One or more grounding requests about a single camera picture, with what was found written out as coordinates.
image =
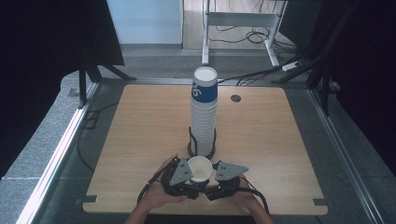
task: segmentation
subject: person's left hand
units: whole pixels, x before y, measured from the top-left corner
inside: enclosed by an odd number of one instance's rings
[[[158,172],[169,162],[171,162],[177,154],[171,156],[168,160],[163,162],[163,165],[160,167]],[[187,196],[171,196],[165,192],[163,189],[163,185],[159,181],[154,181],[151,186],[148,188],[148,191],[143,196],[140,203],[145,204],[148,209],[159,208],[166,203],[180,203],[187,199]]]

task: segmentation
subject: stack of paper cups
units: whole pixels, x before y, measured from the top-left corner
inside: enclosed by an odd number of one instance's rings
[[[218,73],[211,67],[195,70],[191,90],[191,151],[208,156],[215,138],[218,106]]]

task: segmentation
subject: wall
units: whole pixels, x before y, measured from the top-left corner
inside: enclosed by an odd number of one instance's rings
[[[107,0],[120,44],[181,44],[182,0]]]

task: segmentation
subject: white metal frame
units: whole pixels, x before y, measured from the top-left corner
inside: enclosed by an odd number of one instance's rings
[[[280,20],[285,9],[286,1],[283,1],[276,14],[263,13],[230,13],[230,12],[210,12],[210,0],[206,0],[204,13],[204,42],[202,47],[202,65],[209,64],[209,26],[247,26],[247,27],[272,27],[272,33],[264,41],[268,55],[273,66],[278,66],[279,62],[272,48]]]

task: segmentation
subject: white logo on cup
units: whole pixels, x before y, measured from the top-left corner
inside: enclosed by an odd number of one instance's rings
[[[198,88],[198,85],[196,83],[193,83],[192,84],[192,95],[198,96],[198,95],[202,94],[201,91],[198,90],[197,88]]]

